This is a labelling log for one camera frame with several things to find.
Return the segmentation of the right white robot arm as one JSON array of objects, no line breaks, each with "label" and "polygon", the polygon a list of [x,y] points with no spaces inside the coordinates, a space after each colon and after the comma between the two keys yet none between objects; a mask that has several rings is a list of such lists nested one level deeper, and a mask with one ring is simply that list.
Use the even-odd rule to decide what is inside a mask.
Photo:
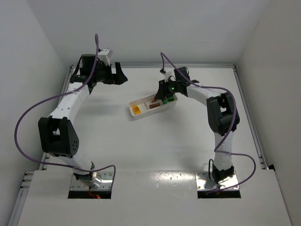
[{"label": "right white robot arm", "polygon": [[208,124],[215,138],[214,159],[210,178],[218,183],[234,175],[232,163],[232,138],[240,122],[236,102],[233,96],[225,91],[220,93],[213,88],[198,85],[197,80],[190,80],[188,69],[163,68],[164,76],[158,82],[155,100],[169,100],[175,93],[192,98],[206,107]]}]

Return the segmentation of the yellow curved lego brick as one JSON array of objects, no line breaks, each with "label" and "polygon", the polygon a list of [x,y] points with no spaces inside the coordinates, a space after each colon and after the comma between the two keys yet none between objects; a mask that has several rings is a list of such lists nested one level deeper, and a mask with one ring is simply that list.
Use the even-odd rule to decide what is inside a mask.
[{"label": "yellow curved lego brick", "polygon": [[134,112],[135,115],[138,115],[138,114],[141,113],[141,111],[140,111],[140,109],[139,109],[138,106],[134,106],[132,109],[133,109],[133,112]]}]

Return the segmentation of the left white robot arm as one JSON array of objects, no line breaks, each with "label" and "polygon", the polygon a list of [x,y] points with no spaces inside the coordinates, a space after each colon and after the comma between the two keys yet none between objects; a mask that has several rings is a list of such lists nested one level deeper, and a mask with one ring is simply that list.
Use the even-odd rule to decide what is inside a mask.
[{"label": "left white robot arm", "polygon": [[127,82],[119,62],[112,72],[110,49],[97,55],[83,54],[70,77],[65,95],[57,108],[38,121],[42,150],[70,165],[75,178],[90,187],[100,183],[95,165],[79,152],[79,137],[73,126],[76,114],[97,83],[121,85]]}]

